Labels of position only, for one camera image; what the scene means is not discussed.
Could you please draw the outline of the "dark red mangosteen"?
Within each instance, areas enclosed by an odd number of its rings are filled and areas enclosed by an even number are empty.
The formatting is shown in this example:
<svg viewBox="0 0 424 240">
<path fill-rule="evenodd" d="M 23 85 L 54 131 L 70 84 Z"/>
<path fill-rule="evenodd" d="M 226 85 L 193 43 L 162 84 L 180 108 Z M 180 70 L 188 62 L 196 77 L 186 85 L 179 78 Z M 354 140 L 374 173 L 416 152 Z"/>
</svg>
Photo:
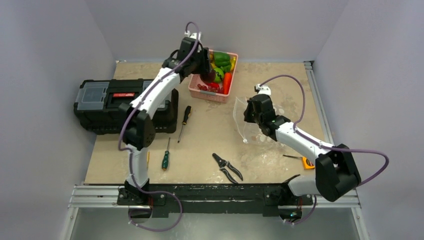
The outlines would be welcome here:
<svg viewBox="0 0 424 240">
<path fill-rule="evenodd" d="M 212 69 L 208 73 L 200 74 L 200 79 L 205 83 L 213 83 L 216 78 L 216 72 Z"/>
</svg>

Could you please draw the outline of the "green bell pepper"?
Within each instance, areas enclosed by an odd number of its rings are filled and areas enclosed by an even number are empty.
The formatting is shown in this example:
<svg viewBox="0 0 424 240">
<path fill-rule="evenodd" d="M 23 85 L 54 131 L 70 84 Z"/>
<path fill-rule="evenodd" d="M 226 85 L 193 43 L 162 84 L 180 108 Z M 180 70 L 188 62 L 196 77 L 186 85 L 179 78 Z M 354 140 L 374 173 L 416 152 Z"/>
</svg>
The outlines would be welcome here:
<svg viewBox="0 0 424 240">
<path fill-rule="evenodd" d="M 224 67 L 231 64 L 231 56 L 228 53 L 214 51 L 213 62 L 217 67 Z"/>
</svg>

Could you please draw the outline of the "green striped watermelon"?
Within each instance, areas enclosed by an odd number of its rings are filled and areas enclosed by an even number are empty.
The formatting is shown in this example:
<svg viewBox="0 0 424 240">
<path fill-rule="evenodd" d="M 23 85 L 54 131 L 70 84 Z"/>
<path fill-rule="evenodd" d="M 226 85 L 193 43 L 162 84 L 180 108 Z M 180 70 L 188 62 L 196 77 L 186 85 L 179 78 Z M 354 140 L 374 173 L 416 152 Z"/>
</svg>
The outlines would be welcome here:
<svg viewBox="0 0 424 240">
<path fill-rule="evenodd" d="M 225 72 L 221 68 L 218 68 L 218 67 L 214 68 L 213 70 L 214 70 L 214 73 L 215 73 L 215 77 L 214 77 L 213 82 L 220 84 L 225 77 Z"/>
</svg>

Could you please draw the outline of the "pink perforated plastic basket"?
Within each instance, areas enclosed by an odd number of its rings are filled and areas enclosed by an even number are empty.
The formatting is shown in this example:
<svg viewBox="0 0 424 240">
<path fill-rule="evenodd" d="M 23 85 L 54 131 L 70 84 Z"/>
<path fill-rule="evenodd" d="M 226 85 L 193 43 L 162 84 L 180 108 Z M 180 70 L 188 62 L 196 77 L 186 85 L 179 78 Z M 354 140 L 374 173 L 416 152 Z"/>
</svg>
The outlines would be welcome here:
<svg viewBox="0 0 424 240">
<path fill-rule="evenodd" d="M 226 103 L 230 96 L 239 56 L 236 53 L 209 50 L 210 65 L 215 73 L 212 81 L 199 74 L 189 79 L 188 90 L 193 98 Z"/>
</svg>

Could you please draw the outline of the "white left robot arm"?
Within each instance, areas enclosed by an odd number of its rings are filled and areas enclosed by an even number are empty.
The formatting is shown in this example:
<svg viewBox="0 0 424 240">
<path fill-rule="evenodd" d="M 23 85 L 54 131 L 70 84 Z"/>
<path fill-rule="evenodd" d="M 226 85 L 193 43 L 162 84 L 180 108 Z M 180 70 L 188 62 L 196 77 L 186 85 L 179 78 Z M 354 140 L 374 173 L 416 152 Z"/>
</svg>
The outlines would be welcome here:
<svg viewBox="0 0 424 240">
<path fill-rule="evenodd" d="M 176 56 L 167 58 L 151 84 L 131 103 L 119 106 L 126 116 L 118 139 L 119 151 L 128 153 L 128 177 L 123 197 L 138 205 L 146 203 L 151 191 L 147 170 L 148 148 L 154 141 L 156 129 L 153 117 L 165 98 L 191 74 L 211 72 L 209 51 L 203 48 L 199 34 L 184 37 Z"/>
</svg>

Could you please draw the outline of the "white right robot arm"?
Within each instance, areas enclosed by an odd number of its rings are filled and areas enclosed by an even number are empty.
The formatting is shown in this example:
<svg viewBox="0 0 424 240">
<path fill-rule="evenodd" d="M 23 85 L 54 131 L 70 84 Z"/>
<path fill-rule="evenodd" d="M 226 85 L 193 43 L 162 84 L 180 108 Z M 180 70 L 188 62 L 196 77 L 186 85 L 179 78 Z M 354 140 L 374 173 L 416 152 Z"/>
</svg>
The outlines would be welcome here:
<svg viewBox="0 0 424 240">
<path fill-rule="evenodd" d="M 350 149 L 333 146 L 296 127 L 290 119 L 276 114 L 271 97 L 257 94 L 247 100 L 244 121 L 256 123 L 261 132 L 284 144 L 315 166 L 314 175 L 296 175 L 286 180 L 280 196 L 288 204 L 303 195 L 319 195 L 334 202 L 362 182 Z"/>
</svg>

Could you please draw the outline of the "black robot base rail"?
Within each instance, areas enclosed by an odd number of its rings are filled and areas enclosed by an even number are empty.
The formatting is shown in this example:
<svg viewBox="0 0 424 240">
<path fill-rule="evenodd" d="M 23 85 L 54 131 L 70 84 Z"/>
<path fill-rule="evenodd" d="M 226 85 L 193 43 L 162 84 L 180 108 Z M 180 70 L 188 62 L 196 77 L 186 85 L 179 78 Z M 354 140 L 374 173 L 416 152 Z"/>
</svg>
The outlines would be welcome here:
<svg viewBox="0 0 424 240">
<path fill-rule="evenodd" d="M 259 214 L 299 219 L 302 207 L 314 204 L 310 194 L 294 196 L 284 183 L 176 184 L 147 183 L 138 190 L 125 182 L 118 188 L 117 205 L 146 207 L 153 218 L 170 213 Z"/>
</svg>

